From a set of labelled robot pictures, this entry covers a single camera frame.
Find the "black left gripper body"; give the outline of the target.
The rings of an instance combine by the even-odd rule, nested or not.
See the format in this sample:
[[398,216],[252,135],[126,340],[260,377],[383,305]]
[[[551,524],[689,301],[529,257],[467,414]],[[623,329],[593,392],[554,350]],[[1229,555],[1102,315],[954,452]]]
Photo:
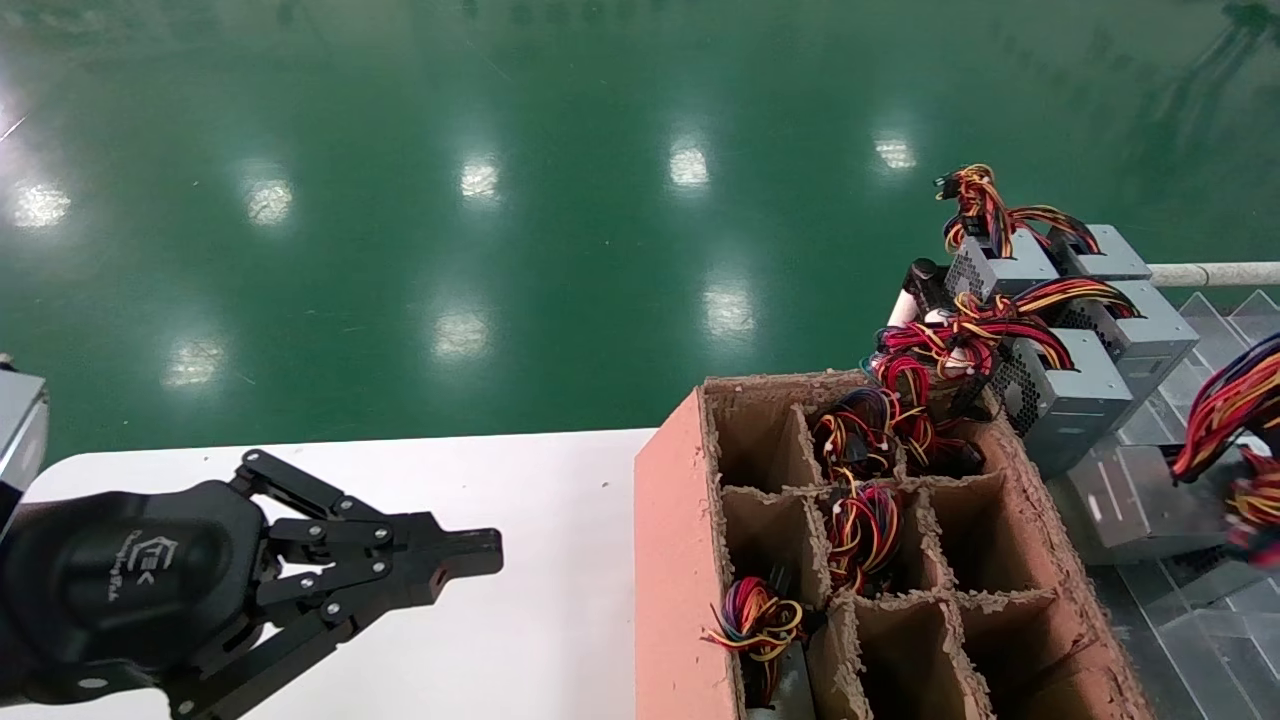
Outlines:
[[3,537],[3,705],[206,675],[262,634],[261,507],[227,483],[22,503]]

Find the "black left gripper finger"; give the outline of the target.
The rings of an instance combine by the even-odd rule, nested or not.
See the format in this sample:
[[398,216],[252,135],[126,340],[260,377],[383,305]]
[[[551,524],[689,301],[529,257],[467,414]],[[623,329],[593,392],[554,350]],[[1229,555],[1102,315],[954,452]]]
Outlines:
[[262,583],[250,618],[276,633],[214,673],[169,683],[172,717],[241,719],[385,614],[435,603],[449,579],[439,562],[379,560]]
[[265,532],[269,548],[292,564],[326,565],[357,557],[406,565],[416,579],[460,579],[504,566],[494,528],[447,530],[431,512],[388,514],[261,448],[247,451],[234,487],[294,511]]

